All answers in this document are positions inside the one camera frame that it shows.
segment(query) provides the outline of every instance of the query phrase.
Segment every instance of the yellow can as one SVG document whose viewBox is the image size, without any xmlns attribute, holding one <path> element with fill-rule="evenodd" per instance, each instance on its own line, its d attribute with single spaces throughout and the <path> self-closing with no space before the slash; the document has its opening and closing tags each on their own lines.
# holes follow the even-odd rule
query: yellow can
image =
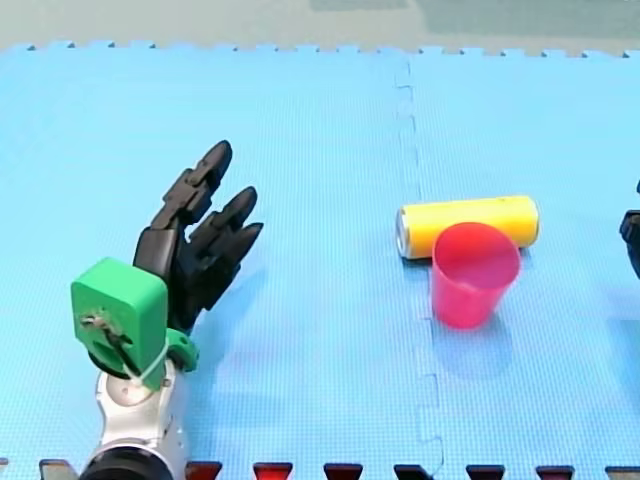
<svg viewBox="0 0 640 480">
<path fill-rule="evenodd" d="M 430 258 L 440 232 L 464 222 L 496 227 L 521 248 L 536 241 L 540 224 L 535 202 L 521 195 L 406 205 L 396 217 L 400 255 L 408 260 Z"/>
</svg>

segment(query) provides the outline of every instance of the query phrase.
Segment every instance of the metal can lid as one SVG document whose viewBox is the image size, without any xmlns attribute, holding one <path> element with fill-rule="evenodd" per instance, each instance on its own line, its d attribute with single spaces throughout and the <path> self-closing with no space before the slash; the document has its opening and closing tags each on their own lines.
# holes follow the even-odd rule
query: metal can lid
<svg viewBox="0 0 640 480">
<path fill-rule="evenodd" d="M 403 258 L 409 258 L 409 227 L 406 224 L 404 208 L 398 210 L 396 215 L 396 245 Z"/>
</svg>

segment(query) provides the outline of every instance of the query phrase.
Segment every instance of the cup rim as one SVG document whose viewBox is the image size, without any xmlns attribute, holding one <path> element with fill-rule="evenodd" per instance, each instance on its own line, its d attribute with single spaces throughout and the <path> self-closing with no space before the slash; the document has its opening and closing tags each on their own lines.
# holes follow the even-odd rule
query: cup rim
<svg viewBox="0 0 640 480">
<path fill-rule="evenodd" d="M 459 283 L 455 279 L 451 278 L 442 268 L 440 268 L 440 266 L 438 265 L 436 252 L 438 250 L 438 247 L 441 245 L 441 240 L 443 239 L 444 234 L 450 233 L 451 230 L 455 230 L 456 228 L 468 227 L 468 226 L 475 226 L 475 227 L 484 228 L 486 231 L 491 231 L 491 233 L 494 234 L 496 236 L 496 238 L 499 237 L 501 240 L 503 240 L 504 241 L 504 245 L 506 247 L 505 251 L 509 251 L 509 253 L 512 254 L 512 256 L 516 259 L 516 265 L 515 265 L 513 271 L 510 272 L 510 275 L 508 277 L 508 281 L 505 282 L 504 286 L 502 286 L 502 287 L 483 288 L 483 287 L 478 287 L 478 286 L 475 286 L 475 285 L 465 285 L 465 284 L 461 284 L 461 285 L 459 285 L 459 287 L 460 288 L 469 289 L 469 290 L 495 291 L 495 290 L 502 290 L 503 288 L 511 285 L 516 280 L 516 278 L 518 278 L 518 275 L 520 273 L 521 264 L 522 264 L 522 259 L 520 257 L 520 249 L 515 244 L 515 242 L 511 239 L 511 237 L 509 237 L 509 235 L 504 233 L 499 228 L 494 227 L 493 225 L 489 225 L 487 223 L 482 223 L 482 222 L 460 222 L 460 223 L 456 223 L 456 224 L 451 225 L 451 226 L 445 228 L 444 230 L 442 230 L 438 234 L 438 236 L 436 237 L 435 242 L 433 242 L 433 249 L 432 249 L 432 252 L 431 252 L 433 268 L 434 269 L 438 269 L 440 274 L 444 278 L 446 278 L 449 282 Z"/>
</svg>

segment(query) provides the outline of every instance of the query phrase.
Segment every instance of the black joint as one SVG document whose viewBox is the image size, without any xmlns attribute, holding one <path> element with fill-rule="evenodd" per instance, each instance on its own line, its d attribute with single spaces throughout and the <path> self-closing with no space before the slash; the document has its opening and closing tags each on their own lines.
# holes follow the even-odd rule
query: black joint
<svg viewBox="0 0 640 480">
<path fill-rule="evenodd" d="M 173 480 L 160 458 L 136 448 L 114 448 L 94 459 L 78 480 Z"/>
</svg>

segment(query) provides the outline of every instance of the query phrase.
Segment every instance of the blue foam mat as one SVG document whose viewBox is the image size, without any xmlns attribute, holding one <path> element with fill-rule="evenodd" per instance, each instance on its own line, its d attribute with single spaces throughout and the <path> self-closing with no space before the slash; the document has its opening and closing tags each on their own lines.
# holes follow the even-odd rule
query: blue foam mat
<svg viewBox="0 0 640 480">
<path fill-rule="evenodd" d="M 100 416 L 69 283 L 130 259 L 175 176 L 222 138 L 235 157 L 217 204 L 253 184 L 266 226 L 194 332 L 193 457 L 218 478 L 255 462 L 299 479 L 340 462 L 373 479 L 637 463 L 640 298 L 617 236 L 637 201 L 633 52 L 66 46 L 0 55 L 3 478 L 36 478 L 43 458 L 81 469 Z M 537 200 L 540 239 L 499 320 L 453 335 L 430 319 L 428 272 L 398 259 L 394 214 L 508 193 Z"/>
</svg>

